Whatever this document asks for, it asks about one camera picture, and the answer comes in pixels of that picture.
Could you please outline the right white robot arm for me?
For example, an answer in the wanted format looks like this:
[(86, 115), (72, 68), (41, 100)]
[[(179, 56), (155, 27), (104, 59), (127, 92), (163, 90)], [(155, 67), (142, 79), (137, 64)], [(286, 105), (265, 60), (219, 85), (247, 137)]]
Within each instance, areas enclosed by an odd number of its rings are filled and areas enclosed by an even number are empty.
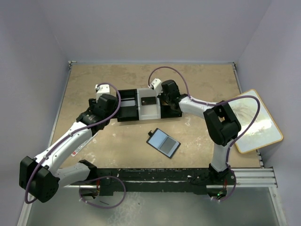
[(205, 120), (214, 152), (208, 168), (211, 180), (222, 179), (229, 173), (228, 158), (231, 143), (238, 137), (241, 125), (228, 103), (212, 103), (192, 100), (181, 94), (174, 80), (162, 82), (154, 79), (153, 88), (161, 101), (179, 113), (189, 113)]

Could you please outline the clear plastic card sleeve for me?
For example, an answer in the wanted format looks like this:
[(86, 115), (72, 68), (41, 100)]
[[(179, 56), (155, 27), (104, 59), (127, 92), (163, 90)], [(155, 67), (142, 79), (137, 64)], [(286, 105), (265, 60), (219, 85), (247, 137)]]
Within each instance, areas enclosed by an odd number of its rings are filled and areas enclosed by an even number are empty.
[(71, 156), (76, 156), (90, 141), (92, 141), (98, 133), (95, 133), (89, 140), (82, 143), (75, 151), (71, 153)]

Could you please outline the black and white organizer tray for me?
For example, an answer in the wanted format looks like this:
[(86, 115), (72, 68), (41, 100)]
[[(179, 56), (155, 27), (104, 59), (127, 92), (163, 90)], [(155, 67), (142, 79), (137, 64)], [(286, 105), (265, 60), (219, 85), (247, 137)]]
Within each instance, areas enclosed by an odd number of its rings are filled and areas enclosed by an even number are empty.
[(180, 118), (182, 114), (163, 104), (150, 88), (120, 90), (118, 122)]

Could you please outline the black leather card holder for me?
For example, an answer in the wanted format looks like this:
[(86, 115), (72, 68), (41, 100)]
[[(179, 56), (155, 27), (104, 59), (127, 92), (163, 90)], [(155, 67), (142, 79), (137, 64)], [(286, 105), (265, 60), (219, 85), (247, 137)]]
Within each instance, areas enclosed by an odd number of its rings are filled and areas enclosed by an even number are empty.
[(171, 159), (175, 152), (180, 147), (181, 143), (159, 128), (148, 132), (149, 138), (146, 143), (162, 153), (164, 156)]

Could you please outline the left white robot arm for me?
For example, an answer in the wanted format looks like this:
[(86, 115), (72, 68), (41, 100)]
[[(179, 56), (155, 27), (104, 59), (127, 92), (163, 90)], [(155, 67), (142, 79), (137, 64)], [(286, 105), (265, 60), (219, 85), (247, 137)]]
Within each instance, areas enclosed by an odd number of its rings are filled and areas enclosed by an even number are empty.
[(97, 177), (97, 167), (86, 160), (61, 168), (63, 162), (82, 144), (103, 130), (119, 111), (120, 95), (101, 94), (92, 99), (71, 128), (55, 143), (34, 158), (24, 157), (20, 162), (19, 185), (25, 190), (24, 202), (49, 201), (57, 190), (79, 181)]

